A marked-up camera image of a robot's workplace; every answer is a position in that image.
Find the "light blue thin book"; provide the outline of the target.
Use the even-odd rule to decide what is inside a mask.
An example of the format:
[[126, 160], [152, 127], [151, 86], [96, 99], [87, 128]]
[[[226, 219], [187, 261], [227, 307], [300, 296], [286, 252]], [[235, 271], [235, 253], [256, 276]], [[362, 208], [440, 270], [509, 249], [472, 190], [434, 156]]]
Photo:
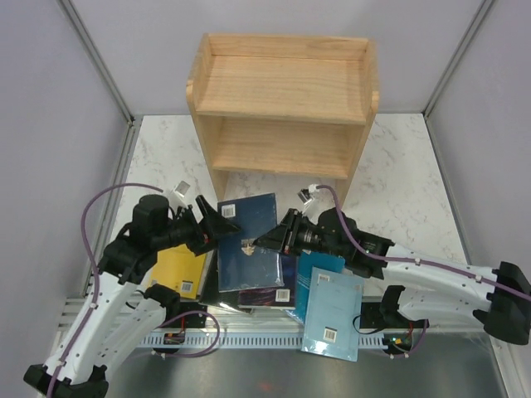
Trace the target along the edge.
[[362, 278], [314, 267], [301, 351], [356, 362], [362, 297]]

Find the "blue Jules Verne book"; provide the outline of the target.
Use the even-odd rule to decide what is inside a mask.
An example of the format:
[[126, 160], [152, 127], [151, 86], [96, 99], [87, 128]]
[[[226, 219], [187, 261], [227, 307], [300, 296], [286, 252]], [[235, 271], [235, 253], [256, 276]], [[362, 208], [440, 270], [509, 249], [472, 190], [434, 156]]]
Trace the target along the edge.
[[298, 258], [296, 275], [295, 308], [287, 310], [287, 314], [297, 323], [304, 324], [306, 309], [309, 299], [309, 289], [314, 267], [340, 273], [345, 265], [345, 260], [340, 257], [311, 252], [303, 252]]

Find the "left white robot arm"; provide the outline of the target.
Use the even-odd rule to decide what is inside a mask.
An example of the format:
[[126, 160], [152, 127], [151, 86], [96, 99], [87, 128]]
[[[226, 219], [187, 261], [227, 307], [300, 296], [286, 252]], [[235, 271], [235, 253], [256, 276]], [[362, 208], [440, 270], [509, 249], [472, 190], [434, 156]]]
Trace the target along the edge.
[[162, 250], [185, 245], [195, 255], [217, 247], [220, 240], [240, 232], [233, 221], [214, 210], [203, 196], [196, 203], [198, 221], [190, 206], [173, 209], [167, 197], [145, 195], [132, 220], [109, 243], [95, 271], [94, 287], [65, 339], [44, 363], [27, 368], [23, 380], [47, 397], [103, 397], [111, 374], [160, 326], [181, 319], [180, 295], [155, 284], [147, 288], [135, 310], [118, 328], [111, 326]]

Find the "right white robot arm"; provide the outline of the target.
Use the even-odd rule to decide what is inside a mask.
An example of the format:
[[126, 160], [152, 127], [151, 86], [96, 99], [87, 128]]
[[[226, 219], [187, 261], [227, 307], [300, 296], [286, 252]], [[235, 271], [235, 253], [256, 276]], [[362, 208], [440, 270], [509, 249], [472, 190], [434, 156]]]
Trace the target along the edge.
[[317, 222], [290, 209], [253, 244], [282, 255], [332, 255], [357, 276], [386, 282], [378, 313], [388, 326], [439, 319], [480, 325], [490, 336], [514, 345], [530, 341], [530, 282], [510, 262], [490, 268], [421, 257], [359, 230], [355, 220], [334, 208], [322, 212]]

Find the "dark purple planets book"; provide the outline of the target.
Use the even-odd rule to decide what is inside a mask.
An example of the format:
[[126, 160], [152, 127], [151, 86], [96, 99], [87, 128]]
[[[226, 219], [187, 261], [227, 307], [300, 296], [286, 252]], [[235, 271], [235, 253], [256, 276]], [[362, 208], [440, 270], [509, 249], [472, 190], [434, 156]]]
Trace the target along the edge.
[[295, 308], [297, 258], [281, 256], [283, 286], [263, 289], [242, 290], [238, 296], [238, 307], [245, 309], [273, 308], [280, 310]]

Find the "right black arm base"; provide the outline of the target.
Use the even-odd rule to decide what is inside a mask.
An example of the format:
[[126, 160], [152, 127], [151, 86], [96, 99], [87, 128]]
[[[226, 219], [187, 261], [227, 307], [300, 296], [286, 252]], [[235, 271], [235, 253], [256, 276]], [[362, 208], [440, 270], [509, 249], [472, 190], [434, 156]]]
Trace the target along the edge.
[[414, 329], [423, 329], [424, 321], [411, 321], [404, 318], [398, 313], [382, 315], [380, 312], [380, 303], [364, 302], [361, 306], [361, 316], [359, 327], [361, 329], [377, 330], [378, 332], [386, 329], [407, 330], [413, 326]]

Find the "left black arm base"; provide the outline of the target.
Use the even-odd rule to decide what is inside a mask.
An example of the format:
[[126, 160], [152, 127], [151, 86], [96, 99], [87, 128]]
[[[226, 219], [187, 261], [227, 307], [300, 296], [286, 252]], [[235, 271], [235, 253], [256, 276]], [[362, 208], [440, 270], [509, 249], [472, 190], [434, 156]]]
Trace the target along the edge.
[[[191, 311], [207, 311], [206, 305], [201, 305], [197, 302], [185, 302], [180, 303], [179, 310], [173, 311], [167, 316], [167, 321], [171, 318], [175, 318], [182, 313], [188, 313]], [[205, 326], [207, 318], [202, 314], [189, 314], [178, 320], [174, 320], [172, 323], [167, 324], [164, 328], [177, 328], [179, 331], [188, 328], [203, 328]]]

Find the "navy blue hardcover book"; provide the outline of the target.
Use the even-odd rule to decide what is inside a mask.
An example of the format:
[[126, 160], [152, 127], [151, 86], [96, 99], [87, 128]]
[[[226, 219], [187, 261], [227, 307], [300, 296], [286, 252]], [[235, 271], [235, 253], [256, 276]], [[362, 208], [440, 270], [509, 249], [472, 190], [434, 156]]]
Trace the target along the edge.
[[275, 194], [221, 201], [219, 213], [241, 231], [219, 243], [218, 288], [222, 292], [280, 287], [283, 284], [279, 255], [254, 245], [276, 226]]

